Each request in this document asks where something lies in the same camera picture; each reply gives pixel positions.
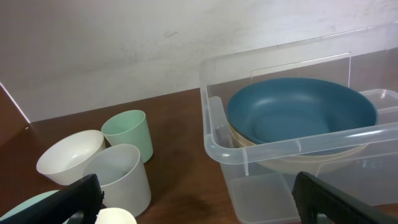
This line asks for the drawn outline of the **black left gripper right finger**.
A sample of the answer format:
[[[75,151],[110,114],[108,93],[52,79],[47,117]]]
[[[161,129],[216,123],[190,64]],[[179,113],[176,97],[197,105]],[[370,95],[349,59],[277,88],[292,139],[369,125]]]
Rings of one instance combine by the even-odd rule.
[[[297,174],[292,195],[302,223],[397,224],[397,219],[308,172]]]

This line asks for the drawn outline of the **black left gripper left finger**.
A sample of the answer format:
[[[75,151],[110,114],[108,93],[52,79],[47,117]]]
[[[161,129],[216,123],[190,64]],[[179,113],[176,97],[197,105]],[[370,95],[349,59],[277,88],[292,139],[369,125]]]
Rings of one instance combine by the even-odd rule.
[[[4,219],[3,224],[95,223],[104,199],[97,175],[89,174],[68,187]]]

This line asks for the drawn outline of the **large beige bowl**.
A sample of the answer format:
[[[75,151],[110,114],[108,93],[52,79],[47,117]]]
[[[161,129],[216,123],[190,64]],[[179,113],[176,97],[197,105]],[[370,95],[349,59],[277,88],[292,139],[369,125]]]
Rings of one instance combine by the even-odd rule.
[[[256,163],[270,170],[286,174],[297,174],[300,171],[323,174],[348,166],[352,161],[344,161],[344,159],[352,159],[359,156],[367,146],[368,144],[361,144],[355,147],[269,159],[257,161]]]

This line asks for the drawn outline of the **dark blue bowl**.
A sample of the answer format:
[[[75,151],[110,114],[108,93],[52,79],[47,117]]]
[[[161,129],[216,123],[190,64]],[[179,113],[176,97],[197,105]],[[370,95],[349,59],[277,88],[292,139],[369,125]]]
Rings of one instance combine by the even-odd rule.
[[[254,144],[377,125],[376,107],[359,92],[313,78],[276,78],[237,91],[230,126]]]

